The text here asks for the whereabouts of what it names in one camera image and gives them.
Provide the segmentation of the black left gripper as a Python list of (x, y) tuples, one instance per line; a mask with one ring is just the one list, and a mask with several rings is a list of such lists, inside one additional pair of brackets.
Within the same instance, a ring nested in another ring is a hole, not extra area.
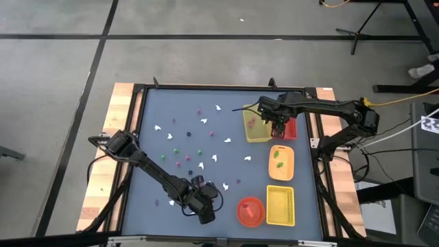
[(187, 206), (198, 216), (201, 224), (215, 220), (213, 199), (220, 195), (217, 187), (211, 182), (205, 182), (201, 175), (191, 179), (191, 187), (187, 195)]

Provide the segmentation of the black desk leg frame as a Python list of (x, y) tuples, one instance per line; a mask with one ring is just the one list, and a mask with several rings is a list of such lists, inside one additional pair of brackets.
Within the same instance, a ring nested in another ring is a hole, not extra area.
[[(435, 19), (436, 25), (439, 27), (439, 7), (433, 7), (433, 3), (428, 0), (422, 0), (422, 2), (427, 6), (430, 15)], [(435, 51), (431, 46), (430, 40), (428, 39), (426, 33), (424, 32), (420, 21), (417, 19), (412, 7), (410, 6), (408, 0), (403, 2), (407, 13), (409, 14), (416, 31), (418, 32), (421, 41), (424, 43), (430, 54)], [(434, 82), (439, 82), (439, 60), (434, 62), (435, 70), (424, 75), (422, 78), (415, 81), (410, 85), (385, 85), (376, 84), (372, 86), (375, 93), (404, 93), (404, 94), (422, 94), (433, 91), (435, 94), (439, 94), (439, 86), (431, 86)]]

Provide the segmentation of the white box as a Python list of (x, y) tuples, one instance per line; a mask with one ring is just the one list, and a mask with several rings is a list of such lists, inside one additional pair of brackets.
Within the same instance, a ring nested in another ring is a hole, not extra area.
[(390, 200), (361, 204), (361, 215), (366, 230), (396, 235), (396, 227)]

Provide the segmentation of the white printed paper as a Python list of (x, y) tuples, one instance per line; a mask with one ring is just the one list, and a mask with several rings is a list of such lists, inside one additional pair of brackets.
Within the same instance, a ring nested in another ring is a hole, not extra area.
[(420, 126), (424, 131), (439, 134), (439, 119), (422, 116)]

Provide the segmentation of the silver metal bracket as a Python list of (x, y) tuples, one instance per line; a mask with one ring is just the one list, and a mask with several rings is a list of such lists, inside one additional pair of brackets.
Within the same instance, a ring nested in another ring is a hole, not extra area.
[(107, 241), (107, 247), (117, 247), (120, 244), (145, 242), (146, 240), (147, 240), (146, 235), (129, 235), (129, 236), (109, 237), (108, 241)]
[(298, 245), (305, 247), (338, 247), (338, 244), (335, 242), (317, 242), (309, 240), (298, 240)]

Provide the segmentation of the translucent yellow plastic bin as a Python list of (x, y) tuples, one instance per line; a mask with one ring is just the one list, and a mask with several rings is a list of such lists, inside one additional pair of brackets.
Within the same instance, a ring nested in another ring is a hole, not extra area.
[[(250, 104), (244, 104), (244, 108), (249, 108), (249, 110), (244, 110), (243, 119), (244, 119), (244, 130), (246, 133), (246, 139), (249, 143), (263, 143), (268, 142), (272, 139), (271, 130), (272, 123), (265, 122), (259, 116), (260, 112), (257, 110), (257, 104), (251, 106)], [(253, 123), (253, 128), (248, 127), (248, 123), (252, 123), (251, 119), (255, 117), (256, 121)]]

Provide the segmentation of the red slotted basket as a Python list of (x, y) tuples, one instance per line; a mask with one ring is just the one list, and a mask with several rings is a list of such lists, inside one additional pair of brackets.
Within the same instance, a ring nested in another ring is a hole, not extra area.
[(289, 121), (285, 124), (285, 132), (283, 137), (282, 138), (275, 137), (275, 139), (290, 141), (296, 138), (297, 138), (296, 119), (291, 117)]

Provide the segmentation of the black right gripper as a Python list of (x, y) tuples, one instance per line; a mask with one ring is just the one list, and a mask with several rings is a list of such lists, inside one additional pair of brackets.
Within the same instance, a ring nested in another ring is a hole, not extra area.
[(296, 118), (296, 112), (289, 106), (284, 105), (272, 98), (261, 96), (257, 110), (264, 121), (272, 122), (272, 137), (283, 139), (285, 136), (285, 125), (291, 118)]

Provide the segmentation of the grey metal foot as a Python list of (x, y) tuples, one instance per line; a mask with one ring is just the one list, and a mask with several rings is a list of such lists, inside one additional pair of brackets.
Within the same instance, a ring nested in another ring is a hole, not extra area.
[(25, 155), (0, 145), (0, 158), (1, 157), (10, 157), (22, 161), (25, 158)]

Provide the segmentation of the orange round bowl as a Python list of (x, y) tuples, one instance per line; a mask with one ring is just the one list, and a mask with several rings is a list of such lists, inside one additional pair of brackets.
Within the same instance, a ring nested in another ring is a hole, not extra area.
[[(243, 204), (247, 204), (248, 208), (244, 209)], [(237, 205), (237, 219), (248, 228), (258, 227), (265, 219), (265, 207), (262, 201), (256, 197), (241, 199)]]

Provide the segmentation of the peach solid plastic bin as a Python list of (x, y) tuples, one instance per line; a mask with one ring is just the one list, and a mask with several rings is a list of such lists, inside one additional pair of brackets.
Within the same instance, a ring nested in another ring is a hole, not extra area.
[[(279, 151), (278, 158), (273, 158), (275, 151)], [(283, 167), (277, 168), (278, 163), (284, 163)], [(273, 145), (270, 149), (268, 174), (271, 179), (289, 181), (294, 176), (294, 151), (284, 145)]]

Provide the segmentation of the black tripod stand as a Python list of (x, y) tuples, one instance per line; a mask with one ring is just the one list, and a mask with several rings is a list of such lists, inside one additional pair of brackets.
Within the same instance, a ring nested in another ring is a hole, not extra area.
[(375, 6), (373, 11), (368, 15), (367, 19), (362, 23), (360, 28), (356, 31), (349, 31), (349, 30), (343, 30), (340, 28), (336, 28), (335, 31), (341, 33), (341, 34), (348, 34), (349, 36), (353, 36), (353, 43), (351, 46), (351, 55), (353, 56), (355, 54), (355, 50), (357, 48), (358, 41), (361, 37), (368, 37), (366, 34), (362, 34), (362, 30), (365, 28), (365, 26), (368, 24), (369, 20), (372, 18), (372, 16), (375, 14), (375, 12), (378, 10), (378, 8), (381, 6), (383, 2), (379, 1), (378, 4)]

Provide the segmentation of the dark grey desk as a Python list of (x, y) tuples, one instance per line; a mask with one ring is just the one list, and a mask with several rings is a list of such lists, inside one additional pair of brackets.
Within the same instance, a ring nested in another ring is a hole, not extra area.
[(439, 133), (423, 130), (424, 123), (411, 129), (414, 195), (439, 206)]

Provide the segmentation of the black keyboard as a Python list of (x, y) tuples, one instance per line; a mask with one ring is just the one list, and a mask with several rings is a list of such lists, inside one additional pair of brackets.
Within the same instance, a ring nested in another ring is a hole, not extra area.
[(439, 206), (430, 206), (417, 235), (429, 247), (439, 247)]

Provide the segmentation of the yellow slotted basket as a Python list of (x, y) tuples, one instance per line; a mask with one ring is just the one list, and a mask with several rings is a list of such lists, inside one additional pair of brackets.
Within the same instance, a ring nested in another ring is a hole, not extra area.
[(295, 226), (294, 189), (267, 186), (266, 222), (270, 225)]

